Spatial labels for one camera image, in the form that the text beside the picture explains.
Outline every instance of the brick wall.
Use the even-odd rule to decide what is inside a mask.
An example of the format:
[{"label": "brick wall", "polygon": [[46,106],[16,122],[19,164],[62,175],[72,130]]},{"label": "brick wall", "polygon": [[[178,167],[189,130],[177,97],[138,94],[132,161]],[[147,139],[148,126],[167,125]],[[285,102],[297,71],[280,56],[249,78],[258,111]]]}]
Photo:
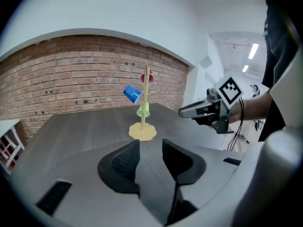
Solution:
[{"label": "brick wall", "polygon": [[145,64],[160,90],[149,102],[179,109],[188,66],[159,50],[99,35],[28,46],[0,63],[0,119],[20,118],[28,141],[53,114],[132,105],[123,89],[143,89]]}]

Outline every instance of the white chair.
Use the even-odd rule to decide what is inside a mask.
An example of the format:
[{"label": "white chair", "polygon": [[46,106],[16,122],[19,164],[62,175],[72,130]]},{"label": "white chair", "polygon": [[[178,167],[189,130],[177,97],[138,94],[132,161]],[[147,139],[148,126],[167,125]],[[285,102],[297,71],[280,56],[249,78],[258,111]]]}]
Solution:
[{"label": "white chair", "polygon": [[[3,164],[2,161],[0,161],[0,165],[2,166],[2,168],[4,169],[4,173],[6,176],[10,175],[10,171],[9,171],[9,166],[12,162],[16,163],[15,161],[15,156],[18,154],[20,155],[20,150],[24,150],[24,146],[21,142],[21,140],[19,139],[17,133],[16,133],[16,129],[15,129],[15,125],[19,122],[19,120],[1,120],[0,121],[0,138],[3,136],[6,141],[8,142],[7,145],[5,145],[3,143],[2,140],[0,140],[0,153],[2,154],[2,156],[6,159],[6,163]],[[17,141],[17,145],[9,138],[8,132],[9,130],[12,131],[16,141]]]}]

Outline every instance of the red cup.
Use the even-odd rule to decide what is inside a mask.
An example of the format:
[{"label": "red cup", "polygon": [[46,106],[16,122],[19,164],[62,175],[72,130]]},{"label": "red cup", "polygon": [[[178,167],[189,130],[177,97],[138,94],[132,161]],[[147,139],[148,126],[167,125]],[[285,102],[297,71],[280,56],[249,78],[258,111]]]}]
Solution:
[{"label": "red cup", "polygon": [[[144,78],[145,78],[145,73],[143,73],[143,74],[140,76],[140,81],[141,81],[142,84],[144,84]],[[151,71],[150,71],[150,76],[149,76],[149,78],[148,78],[148,84],[149,84],[149,85],[152,84],[153,81],[154,81],[154,78],[153,78],[153,75],[152,75],[152,73],[151,73]]]}]

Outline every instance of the tabletop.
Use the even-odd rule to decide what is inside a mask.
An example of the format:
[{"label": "tabletop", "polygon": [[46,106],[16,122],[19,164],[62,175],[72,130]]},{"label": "tabletop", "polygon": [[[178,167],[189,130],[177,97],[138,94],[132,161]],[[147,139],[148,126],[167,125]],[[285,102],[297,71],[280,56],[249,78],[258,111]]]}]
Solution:
[{"label": "tabletop", "polygon": [[[13,185],[35,203],[38,177],[49,172],[78,153],[109,144],[131,140],[129,126],[139,122],[137,106],[102,109],[53,115],[36,133],[20,156],[11,175]],[[160,104],[150,104],[146,122],[154,125],[157,135],[149,142],[140,142],[141,160],[135,182],[141,187],[141,202],[165,224],[171,209],[175,181],[162,160],[162,139],[220,149],[222,137],[207,126]]]}]

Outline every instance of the human hand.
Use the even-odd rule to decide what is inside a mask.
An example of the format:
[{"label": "human hand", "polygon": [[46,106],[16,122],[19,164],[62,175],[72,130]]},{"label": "human hand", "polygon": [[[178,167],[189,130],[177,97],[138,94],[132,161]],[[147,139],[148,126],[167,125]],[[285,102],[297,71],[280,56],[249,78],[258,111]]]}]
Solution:
[{"label": "human hand", "polygon": [[242,113],[242,109],[241,109],[240,102],[238,101],[231,108],[231,113],[230,113],[228,123],[234,123],[234,122],[237,122],[237,121],[241,120],[241,113]]}]

